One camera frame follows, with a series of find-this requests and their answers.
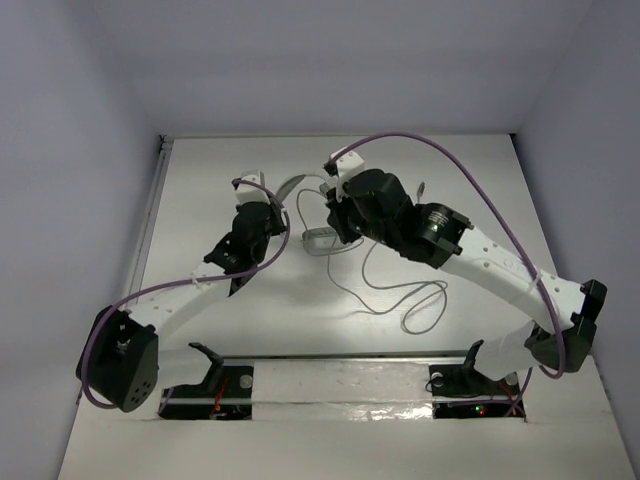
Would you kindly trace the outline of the white grey headphones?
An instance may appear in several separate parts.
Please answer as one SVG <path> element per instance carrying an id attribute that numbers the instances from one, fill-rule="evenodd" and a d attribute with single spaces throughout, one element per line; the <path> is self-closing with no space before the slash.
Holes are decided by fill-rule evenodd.
<path id="1" fill-rule="evenodd" d="M 276 189 L 276 197 L 284 203 L 295 202 L 298 220 L 294 228 L 301 249 L 313 257 L 326 257 L 347 249 L 333 227 L 320 218 L 326 201 L 328 177 L 319 172 L 304 172 L 286 178 Z"/>

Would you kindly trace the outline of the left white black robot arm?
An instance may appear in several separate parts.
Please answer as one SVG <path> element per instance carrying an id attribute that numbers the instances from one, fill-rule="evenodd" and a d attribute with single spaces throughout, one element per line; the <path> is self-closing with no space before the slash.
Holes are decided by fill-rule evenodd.
<path id="1" fill-rule="evenodd" d="M 266 259 L 270 240 L 290 236 L 291 221 L 277 200 L 248 202 L 227 233 L 191 276 L 148 287 L 103 308 L 76 367 L 82 391 L 94 406 L 136 410 L 161 376 L 160 346 L 216 301 L 229 298 L 284 252 Z"/>

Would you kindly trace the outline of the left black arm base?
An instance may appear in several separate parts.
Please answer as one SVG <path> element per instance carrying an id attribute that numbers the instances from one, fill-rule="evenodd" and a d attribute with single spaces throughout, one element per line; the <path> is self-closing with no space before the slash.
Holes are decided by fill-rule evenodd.
<path id="1" fill-rule="evenodd" d="M 208 359 L 208 370 L 198 384 L 164 390 L 158 416 L 164 420 L 251 420 L 254 364 L 226 364 L 220 355 L 198 342 L 191 342 L 189 347 Z"/>

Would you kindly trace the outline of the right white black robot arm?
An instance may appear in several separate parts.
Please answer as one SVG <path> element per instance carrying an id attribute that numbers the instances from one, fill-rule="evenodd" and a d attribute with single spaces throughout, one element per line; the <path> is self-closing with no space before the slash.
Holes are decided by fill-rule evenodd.
<path id="1" fill-rule="evenodd" d="M 327 221 L 343 243 L 366 237 L 401 257 L 468 280 L 515 307 L 528 324 L 472 344 L 453 377 L 475 393 L 536 366 L 579 371 L 591 352 L 607 288 L 539 270 L 503 248 L 459 212 L 414 203 L 400 180 L 380 169 L 326 191 Z"/>

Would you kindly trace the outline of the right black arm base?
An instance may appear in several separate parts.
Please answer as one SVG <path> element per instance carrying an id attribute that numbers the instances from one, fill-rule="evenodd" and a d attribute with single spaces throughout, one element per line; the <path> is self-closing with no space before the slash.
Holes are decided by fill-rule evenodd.
<path id="1" fill-rule="evenodd" d="M 435 419 L 526 418 L 518 380 L 510 385 L 474 369 L 482 344 L 482 340 L 475 342 L 462 363 L 429 367 L 425 391 L 432 395 Z"/>

